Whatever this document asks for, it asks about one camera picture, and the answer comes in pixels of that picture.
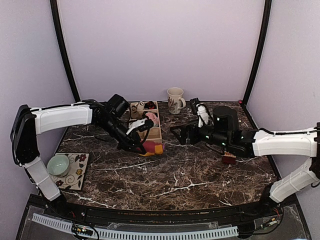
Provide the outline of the maroon purple orange striped sock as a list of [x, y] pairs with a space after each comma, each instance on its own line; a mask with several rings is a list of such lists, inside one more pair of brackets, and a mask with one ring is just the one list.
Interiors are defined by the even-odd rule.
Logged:
[[140, 154], [143, 157], [149, 157], [154, 155], [162, 155], [165, 150], [165, 145], [154, 141], [145, 141], [142, 146], [146, 150], [145, 154]]

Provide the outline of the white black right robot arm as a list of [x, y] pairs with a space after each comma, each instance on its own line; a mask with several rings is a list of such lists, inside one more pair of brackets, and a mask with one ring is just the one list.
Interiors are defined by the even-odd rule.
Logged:
[[173, 126], [170, 131], [182, 145], [205, 142], [221, 147], [240, 158], [269, 155], [307, 156], [305, 163], [281, 180], [268, 185], [255, 205], [255, 213], [266, 217], [287, 197], [320, 180], [320, 127], [296, 131], [270, 131], [265, 128], [241, 130], [237, 112], [228, 106], [209, 111], [198, 98], [190, 101], [197, 120]]

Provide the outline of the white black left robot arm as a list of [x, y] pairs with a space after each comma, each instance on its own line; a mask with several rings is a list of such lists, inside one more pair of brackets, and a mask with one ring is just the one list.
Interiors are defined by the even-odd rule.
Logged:
[[62, 193], [41, 160], [37, 136], [56, 129], [93, 124], [116, 139], [118, 149], [144, 155], [147, 152], [143, 146], [145, 139], [138, 133], [149, 131], [154, 123], [145, 117], [126, 127], [120, 117], [128, 107], [128, 102], [122, 98], [108, 102], [85, 100], [44, 108], [31, 108], [26, 104], [19, 107], [10, 133], [13, 161], [25, 169], [45, 199], [52, 202], [50, 208], [58, 217], [67, 218], [71, 208], [60, 199]]

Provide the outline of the cream olive striped sock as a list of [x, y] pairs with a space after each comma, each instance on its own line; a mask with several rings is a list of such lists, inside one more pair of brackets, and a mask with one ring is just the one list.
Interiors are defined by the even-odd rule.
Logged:
[[221, 160], [223, 164], [234, 165], [236, 163], [236, 156], [225, 151], [221, 156]]

